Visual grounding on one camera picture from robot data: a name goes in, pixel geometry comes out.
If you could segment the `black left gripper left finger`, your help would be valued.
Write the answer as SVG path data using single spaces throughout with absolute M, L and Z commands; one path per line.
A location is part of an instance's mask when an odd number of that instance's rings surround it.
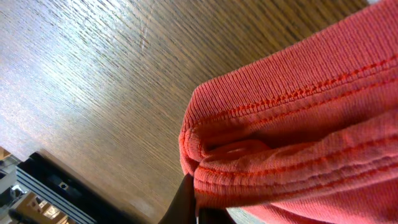
M 196 224 L 193 177 L 187 174 L 159 224 Z

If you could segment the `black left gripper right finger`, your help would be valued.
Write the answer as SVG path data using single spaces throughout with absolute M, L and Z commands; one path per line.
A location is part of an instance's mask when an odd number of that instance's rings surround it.
M 198 215 L 199 224 L 236 224 L 225 209 L 201 208 Z

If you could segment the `red soccer t-shirt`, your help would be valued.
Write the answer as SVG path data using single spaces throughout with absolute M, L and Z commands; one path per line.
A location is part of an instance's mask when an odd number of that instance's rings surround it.
M 199 208 L 397 222 L 397 1 L 198 86 L 180 161 Z

